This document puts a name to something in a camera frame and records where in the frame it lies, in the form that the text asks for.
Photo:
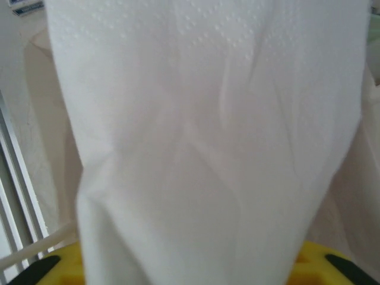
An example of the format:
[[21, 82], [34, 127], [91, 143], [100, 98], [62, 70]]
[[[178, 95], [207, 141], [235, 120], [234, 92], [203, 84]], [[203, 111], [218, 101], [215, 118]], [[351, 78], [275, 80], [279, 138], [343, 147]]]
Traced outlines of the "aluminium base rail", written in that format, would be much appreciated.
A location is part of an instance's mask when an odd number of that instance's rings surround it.
[[0, 91], [0, 258], [48, 235], [11, 117]]

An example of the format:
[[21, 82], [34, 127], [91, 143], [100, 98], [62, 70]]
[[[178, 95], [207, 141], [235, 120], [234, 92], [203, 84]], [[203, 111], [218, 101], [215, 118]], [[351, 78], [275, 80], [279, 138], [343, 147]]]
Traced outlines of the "single white paper napkin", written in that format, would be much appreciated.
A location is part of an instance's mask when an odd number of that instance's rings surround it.
[[371, 0], [46, 0], [87, 285], [285, 285], [360, 118]]

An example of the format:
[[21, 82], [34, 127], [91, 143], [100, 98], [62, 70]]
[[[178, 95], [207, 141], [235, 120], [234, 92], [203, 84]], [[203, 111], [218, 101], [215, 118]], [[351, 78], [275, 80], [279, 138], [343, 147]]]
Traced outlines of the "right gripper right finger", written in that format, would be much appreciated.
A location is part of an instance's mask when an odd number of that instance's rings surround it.
[[292, 268], [292, 285], [380, 285], [341, 252], [305, 242]]

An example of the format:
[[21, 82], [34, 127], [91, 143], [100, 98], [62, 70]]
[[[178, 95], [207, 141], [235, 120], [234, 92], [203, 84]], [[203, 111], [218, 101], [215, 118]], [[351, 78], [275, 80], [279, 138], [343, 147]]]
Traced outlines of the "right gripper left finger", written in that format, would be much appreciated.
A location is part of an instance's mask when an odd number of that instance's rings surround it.
[[86, 285], [79, 242], [50, 252], [13, 278], [13, 285]]

